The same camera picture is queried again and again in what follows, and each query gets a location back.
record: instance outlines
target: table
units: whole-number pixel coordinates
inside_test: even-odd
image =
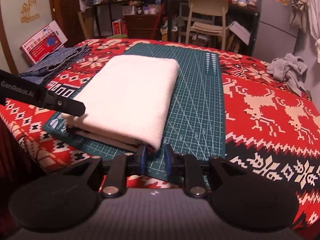
[[[137,43],[162,44],[217,52],[222,71],[226,112],[226,159],[296,191],[299,212],[293,228],[306,227],[320,214],[319,113],[307,95],[298,98],[266,73],[266,62],[252,57],[173,42],[93,39],[92,51],[57,75],[47,88],[65,93],[84,85],[114,56]],[[90,156],[42,130],[54,112],[7,100],[0,116],[19,145],[46,172]],[[132,176],[129,187],[176,187],[165,181]]]
[[[172,2],[179,2],[179,3],[186,2],[186,3],[188,3],[188,0],[167,0],[168,30],[172,30]],[[251,56],[253,53],[254,43],[257,38],[260,13],[259,13],[259,11],[254,10],[254,9],[242,8],[237,5],[233,5],[233,4],[229,3],[229,10],[228,10],[227,16],[230,15],[231,13],[247,15],[247,16],[250,16],[250,18],[252,19],[251,36],[250,36],[250,40],[249,40],[249,45],[246,50],[246,55]],[[168,41],[172,41],[172,32],[171,31],[168,31]]]
[[[109,0],[109,1],[99,3],[99,4],[92,5],[93,11],[94,11],[94,18],[95,18],[96,24],[97,24],[97,30],[98,30],[98,35],[99,35],[98,38],[101,38],[101,29],[100,29],[99,16],[98,16],[98,7],[103,6],[103,5],[109,6],[110,22],[112,23],[113,19],[112,19],[112,14],[111,14],[111,4],[125,5],[125,4],[128,4],[130,1],[136,1],[136,0],[121,0],[121,1]],[[155,0],[142,0],[142,1],[149,2],[149,3],[156,3]]]

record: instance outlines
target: folded white towel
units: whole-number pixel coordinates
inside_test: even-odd
[[[113,57],[74,98],[81,117],[62,114],[77,133],[129,151],[159,150],[179,64],[174,59]]]

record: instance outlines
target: cutting mat ruler markings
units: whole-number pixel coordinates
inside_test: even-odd
[[[161,149],[154,159],[147,161],[146,175],[167,179],[164,144],[171,144],[177,153],[193,154],[199,160],[207,160],[213,155],[224,158],[225,113],[218,55],[201,50],[155,44],[136,44],[124,54],[174,58],[180,65]],[[70,97],[74,98],[78,92],[79,90]],[[61,141],[90,155],[99,155],[105,160],[126,152],[80,135],[68,134],[59,112],[45,123],[43,129]]]

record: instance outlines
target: folded gray cloth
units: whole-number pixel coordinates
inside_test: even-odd
[[[38,85],[46,85],[61,71],[90,52],[87,45],[72,48],[60,48],[49,54],[43,60],[22,72],[19,76]]]
[[[278,81],[286,81],[286,86],[298,96],[305,92],[303,83],[306,81],[308,66],[301,57],[287,54],[284,58],[274,59],[267,67],[267,73]]]

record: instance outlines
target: cabinet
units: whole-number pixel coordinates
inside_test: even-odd
[[[154,40],[160,40],[161,15],[160,14],[135,14],[126,15],[125,21],[128,28],[128,38],[130,39],[151,39],[153,29],[156,25]]]

